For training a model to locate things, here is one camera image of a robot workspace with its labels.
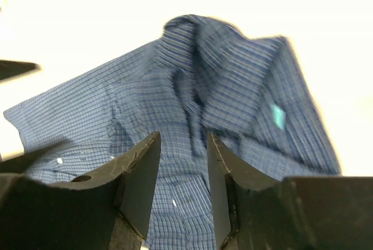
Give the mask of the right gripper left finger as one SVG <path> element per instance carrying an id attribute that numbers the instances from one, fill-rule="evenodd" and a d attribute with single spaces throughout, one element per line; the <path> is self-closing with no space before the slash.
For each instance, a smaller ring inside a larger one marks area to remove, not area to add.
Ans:
<path id="1" fill-rule="evenodd" d="M 44 184 L 26 175 L 57 148 L 1 163 L 1 248 L 139 249 L 149 228 L 160 133 L 70 182 Z"/>

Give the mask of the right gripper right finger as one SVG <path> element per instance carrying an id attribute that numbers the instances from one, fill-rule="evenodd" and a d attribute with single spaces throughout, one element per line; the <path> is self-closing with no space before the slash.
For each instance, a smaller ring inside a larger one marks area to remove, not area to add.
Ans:
<path id="1" fill-rule="evenodd" d="M 372 178 L 275 180 L 216 135 L 207 160 L 218 249 L 371 249 Z"/>

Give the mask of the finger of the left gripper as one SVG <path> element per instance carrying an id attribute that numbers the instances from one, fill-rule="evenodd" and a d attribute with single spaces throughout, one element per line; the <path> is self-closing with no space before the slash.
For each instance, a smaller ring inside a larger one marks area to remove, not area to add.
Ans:
<path id="1" fill-rule="evenodd" d="M 0 60 L 0 80 L 6 80 L 33 70 L 39 70 L 40 66 L 32 62 Z"/>

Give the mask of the blue plaid long sleeve shirt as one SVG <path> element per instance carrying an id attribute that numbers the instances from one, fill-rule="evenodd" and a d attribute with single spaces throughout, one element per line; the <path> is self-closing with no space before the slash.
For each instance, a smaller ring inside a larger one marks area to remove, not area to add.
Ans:
<path id="1" fill-rule="evenodd" d="M 288 41 L 251 40 L 197 15 L 4 116 L 25 151 L 72 141 L 28 170 L 45 183 L 70 181 L 160 132 L 150 249 L 215 249 L 209 132 L 274 179 L 341 172 Z"/>

